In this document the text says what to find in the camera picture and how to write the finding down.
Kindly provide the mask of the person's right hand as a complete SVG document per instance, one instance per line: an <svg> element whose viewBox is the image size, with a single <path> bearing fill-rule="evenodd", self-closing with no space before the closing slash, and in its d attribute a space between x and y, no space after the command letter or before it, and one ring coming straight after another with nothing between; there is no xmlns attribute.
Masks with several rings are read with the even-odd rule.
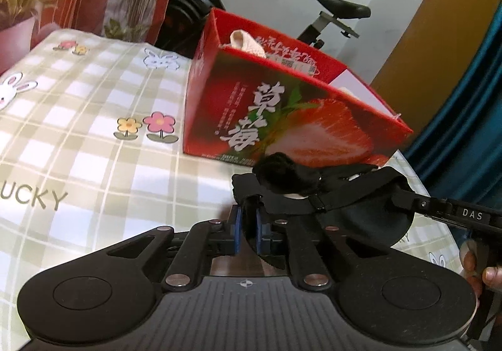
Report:
<svg viewBox="0 0 502 351"><path fill-rule="evenodd" d="M488 266L481 270L477 265L477 243L468 240L459 248L462 275L471 285L475 295L480 297L485 288L501 292L501 266Z"/></svg>

